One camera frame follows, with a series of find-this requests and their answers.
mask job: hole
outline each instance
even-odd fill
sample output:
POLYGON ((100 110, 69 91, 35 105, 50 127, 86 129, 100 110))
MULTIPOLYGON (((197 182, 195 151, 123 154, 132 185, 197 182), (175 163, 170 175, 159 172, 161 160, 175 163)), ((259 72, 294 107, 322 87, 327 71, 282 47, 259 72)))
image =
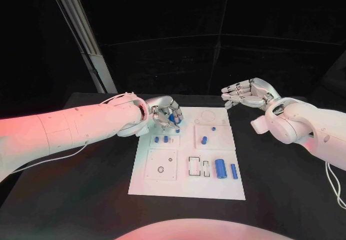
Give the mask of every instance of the hole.
POLYGON ((330 136, 327 135, 322 139, 322 142, 325 143, 330 140, 330 136))

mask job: white cable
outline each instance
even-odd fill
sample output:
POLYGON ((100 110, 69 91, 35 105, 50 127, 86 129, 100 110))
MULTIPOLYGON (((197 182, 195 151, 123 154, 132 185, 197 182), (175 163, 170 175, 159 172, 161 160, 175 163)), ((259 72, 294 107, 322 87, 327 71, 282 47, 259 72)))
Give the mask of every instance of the white cable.
POLYGON ((325 162, 325 177, 327 177, 330 186, 331 186, 331 188, 332 188, 332 193, 334 193, 334 195, 335 195, 337 204, 338 204, 338 206, 346 210, 346 204, 344 204, 344 201, 343 201, 341 198, 340 198, 340 194, 341 194, 340 182, 338 182, 338 179, 337 179, 337 176, 335 176, 334 172, 331 171, 330 164, 328 164, 327 162, 325 162), (337 190, 335 190, 334 184, 332 184, 331 179, 330 179, 328 171, 331 172, 331 175, 332 175, 334 180, 335 180, 335 183, 337 183, 337 190))
POLYGON ((115 96, 112 96, 112 97, 109 97, 106 100, 103 100, 99 104, 103 104, 105 102, 108 102, 109 100, 112 100, 112 99, 115 99, 115 98, 118 98, 118 97, 121 97, 121 96, 123 96, 123 95, 135 95, 133 93, 122 93, 122 94, 119 94, 119 95, 115 95, 115 96))
POLYGON ((50 162, 50 161, 53 161, 53 160, 59 160, 59 159, 64 159, 64 158, 67 158, 67 157, 71 157, 73 155, 76 155, 76 154, 84 149, 86 146, 87 146, 87 144, 83 145, 83 147, 82 147, 82 148, 77 150, 77 152, 74 152, 73 154, 70 154, 70 155, 67 155, 67 156, 61 156, 61 157, 53 158, 53 159, 48 159, 48 160, 44 160, 44 161, 40 161, 40 162, 34 163, 33 165, 30 165, 30 166, 21 168, 21 169, 12 171, 9 174, 14 174, 14 173, 20 172, 20 171, 22 171, 24 169, 27 169, 27 168, 30 168, 30 167, 33 167, 33 166, 35 166, 35 165, 38 165, 38 164, 41 164, 41 163, 46 163, 46 162, 50 162))

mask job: black table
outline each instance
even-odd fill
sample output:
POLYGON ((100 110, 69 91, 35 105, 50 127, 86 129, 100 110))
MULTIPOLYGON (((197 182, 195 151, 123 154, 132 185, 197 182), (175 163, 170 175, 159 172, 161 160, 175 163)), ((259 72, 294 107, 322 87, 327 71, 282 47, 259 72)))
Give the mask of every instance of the black table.
MULTIPOLYGON (((64 108, 96 104, 109 96, 74 93, 64 108)), ((182 107, 223 106, 219 96, 172 98, 182 107)), ((337 206, 324 162, 299 145, 282 144, 269 133, 256 135, 250 120, 260 114, 243 105, 227 111, 244 201, 128 195, 138 138, 115 136, 22 172, 0 209, 0 239, 109 240, 181 218, 243 223, 298 240, 346 239, 346 211, 337 206)), ((332 169, 346 191, 346 172, 332 169)))

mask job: white robotic arm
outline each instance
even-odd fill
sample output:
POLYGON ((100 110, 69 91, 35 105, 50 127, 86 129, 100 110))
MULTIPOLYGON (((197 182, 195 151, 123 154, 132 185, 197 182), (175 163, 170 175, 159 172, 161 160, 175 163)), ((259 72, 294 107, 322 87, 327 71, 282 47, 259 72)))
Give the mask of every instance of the white robotic arm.
POLYGON ((95 143, 115 134, 121 137, 145 134, 149 114, 162 128, 178 129, 167 119, 168 109, 178 122, 182 114, 170 96, 144 101, 135 94, 125 93, 100 104, 1 119, 0 181, 21 165, 40 157, 95 143))
POLYGON ((318 109, 311 104, 281 98, 259 78, 242 81, 221 90, 224 108, 237 103, 259 108, 265 114, 250 125, 257 134, 270 132, 283 143, 296 143, 327 163, 346 170, 346 114, 318 109))

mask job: white board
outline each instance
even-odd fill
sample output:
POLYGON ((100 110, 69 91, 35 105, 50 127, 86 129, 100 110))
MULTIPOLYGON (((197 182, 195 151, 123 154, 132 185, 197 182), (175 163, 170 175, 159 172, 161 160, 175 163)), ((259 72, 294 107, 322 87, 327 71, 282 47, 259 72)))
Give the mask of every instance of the white board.
POLYGON ((148 134, 138 139, 128 194, 244 200, 227 112, 223 107, 181 107, 181 112, 180 133, 171 128, 162 130, 152 120, 148 122, 148 134), (216 159, 224 162, 221 179, 216 174, 216 159))

